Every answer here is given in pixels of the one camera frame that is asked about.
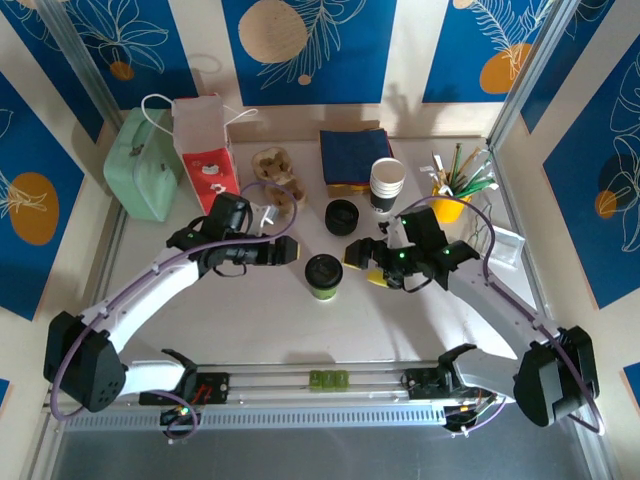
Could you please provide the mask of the yellow holder cup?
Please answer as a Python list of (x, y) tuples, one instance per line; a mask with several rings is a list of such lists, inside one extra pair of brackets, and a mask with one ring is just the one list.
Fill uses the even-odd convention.
[(463, 212), (463, 203), (471, 200), (471, 196), (454, 195), (449, 186), (436, 185), (432, 194), (436, 199), (431, 201), (431, 208), (440, 223), (456, 222)]

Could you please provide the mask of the green paper straw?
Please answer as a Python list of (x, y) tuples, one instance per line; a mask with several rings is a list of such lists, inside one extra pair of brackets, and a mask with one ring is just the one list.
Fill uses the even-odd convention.
[(450, 170), (450, 174), (449, 174), (449, 187), (450, 187), (450, 189), (452, 191), (454, 190), (454, 183), (455, 183), (456, 176), (457, 176), (457, 173), (458, 173), (458, 166), (459, 166), (459, 161), (460, 161), (460, 157), (461, 157), (461, 150), (462, 150), (462, 143), (456, 143), (455, 150), (454, 150), (453, 162), (452, 162), (452, 166), (451, 166), (451, 170)]
[(498, 183), (495, 180), (484, 180), (470, 183), (469, 186), (456, 194), (457, 198), (465, 198), (474, 195), (485, 189), (496, 190), (499, 188)]

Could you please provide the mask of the stack of paper cups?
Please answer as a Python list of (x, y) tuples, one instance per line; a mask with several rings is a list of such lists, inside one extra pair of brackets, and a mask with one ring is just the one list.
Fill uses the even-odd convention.
[(406, 168), (394, 158), (381, 158), (373, 163), (370, 174), (370, 203), (379, 214), (388, 213), (395, 204), (406, 178)]

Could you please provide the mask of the mint green carry case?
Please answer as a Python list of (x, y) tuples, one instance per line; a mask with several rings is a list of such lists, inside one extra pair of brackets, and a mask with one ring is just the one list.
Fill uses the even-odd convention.
[(134, 219), (163, 222), (184, 174), (167, 133), (171, 114), (163, 109), (132, 109), (103, 166), (112, 193)]

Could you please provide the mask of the colourful paper napkin stack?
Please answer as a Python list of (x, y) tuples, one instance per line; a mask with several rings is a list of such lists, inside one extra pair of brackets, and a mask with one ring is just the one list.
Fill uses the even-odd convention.
[(364, 185), (374, 162), (392, 156), (384, 129), (356, 132), (321, 130), (319, 145), (327, 185)]

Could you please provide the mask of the green coffee cup black lid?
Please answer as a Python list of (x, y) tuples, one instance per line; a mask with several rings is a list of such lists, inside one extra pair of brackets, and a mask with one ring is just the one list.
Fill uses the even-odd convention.
[(326, 301), (335, 296), (343, 278), (343, 267), (336, 257), (318, 254), (308, 260), (304, 275), (312, 295)]

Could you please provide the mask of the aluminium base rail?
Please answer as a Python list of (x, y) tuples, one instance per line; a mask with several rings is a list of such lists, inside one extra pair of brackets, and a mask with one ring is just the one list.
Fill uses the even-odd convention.
[[(510, 374), (513, 362), (503, 357), (473, 349), (466, 353), (472, 366), (492, 361), (492, 366), (474, 375), (457, 368), (464, 385), (481, 387), (498, 395), (497, 400), (514, 403), (516, 395), (526, 387), (522, 378)], [(196, 365), (197, 373), (226, 372), (229, 374), (228, 402), (340, 402), (340, 401), (411, 401), (444, 406), (470, 405), (473, 399), (411, 400), (400, 383), (401, 375), (408, 368), (432, 368), (430, 362), (369, 362), (346, 364), (298, 364), (298, 365)], [(124, 365), (119, 358), (107, 360), (82, 360), (72, 362), (67, 369), (60, 368), (60, 361), (47, 361), (44, 376), (52, 383), (50, 396), (64, 393), (84, 409), (96, 413), (106, 409), (117, 398), (136, 395), (142, 405), (166, 405), (169, 401), (157, 398), (153, 392), (158, 387), (174, 388), (184, 368), (177, 360), (166, 356), (163, 360), (135, 361)], [(349, 388), (344, 391), (311, 390), (311, 370), (346, 370), (349, 372)]]

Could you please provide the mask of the grey metal sheet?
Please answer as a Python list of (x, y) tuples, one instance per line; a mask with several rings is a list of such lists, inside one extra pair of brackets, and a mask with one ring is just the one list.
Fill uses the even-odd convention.
[(51, 480), (592, 480), (564, 429), (468, 438), (430, 428), (204, 431), (171, 445), (152, 432), (64, 435)]

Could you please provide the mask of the red and white paper bag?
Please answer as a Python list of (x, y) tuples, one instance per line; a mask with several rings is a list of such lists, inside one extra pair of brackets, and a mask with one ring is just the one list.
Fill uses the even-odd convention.
[[(161, 126), (147, 113), (146, 102), (151, 98), (170, 104), (171, 129)], [(210, 213), (220, 194), (240, 193), (228, 126), (245, 116), (256, 115), (257, 109), (236, 111), (225, 105), (216, 93), (174, 100), (153, 93), (141, 100), (140, 109), (151, 125), (172, 137), (174, 150), (204, 214)]]

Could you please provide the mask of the stack of pulp cup carriers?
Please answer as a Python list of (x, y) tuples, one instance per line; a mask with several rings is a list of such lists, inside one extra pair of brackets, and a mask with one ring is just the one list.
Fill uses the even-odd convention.
[(278, 184), (293, 195), (294, 200), (281, 189), (273, 186), (264, 188), (267, 199), (279, 210), (281, 216), (290, 217), (294, 206), (301, 210), (306, 205), (306, 187), (294, 174), (293, 162), (286, 150), (280, 147), (262, 150), (253, 156), (251, 163), (258, 181)]

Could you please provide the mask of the stack of black cup lids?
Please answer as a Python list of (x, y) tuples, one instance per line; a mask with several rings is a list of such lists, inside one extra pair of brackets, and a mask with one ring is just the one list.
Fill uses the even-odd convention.
[(359, 221), (359, 210), (348, 200), (331, 201), (325, 210), (325, 226), (335, 236), (347, 236), (356, 230)]

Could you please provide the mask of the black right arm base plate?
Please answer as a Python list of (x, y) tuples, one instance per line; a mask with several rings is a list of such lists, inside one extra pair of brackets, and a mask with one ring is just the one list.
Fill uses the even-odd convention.
[(455, 373), (441, 368), (407, 369), (403, 372), (401, 383), (411, 400), (483, 400), (497, 397), (488, 390), (464, 385)]

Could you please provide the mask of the aluminium frame post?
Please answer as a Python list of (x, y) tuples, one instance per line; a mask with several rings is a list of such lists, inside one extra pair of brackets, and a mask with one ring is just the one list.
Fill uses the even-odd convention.
[(34, 3), (45, 26), (103, 120), (114, 132), (118, 132), (124, 122), (120, 108), (64, 6), (58, 0), (34, 0)]
[(529, 98), (542, 71), (562, 37), (580, 0), (554, 0), (549, 15), (541, 26), (522, 70), (514, 81), (513, 87), (496, 118), (494, 126), (487, 136), (487, 148), (493, 156), (506, 140), (520, 111)]

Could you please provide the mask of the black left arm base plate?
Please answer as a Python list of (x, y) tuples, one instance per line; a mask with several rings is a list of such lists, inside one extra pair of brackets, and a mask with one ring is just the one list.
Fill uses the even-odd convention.
[(226, 372), (190, 373), (171, 393), (195, 406), (224, 404), (229, 378)]

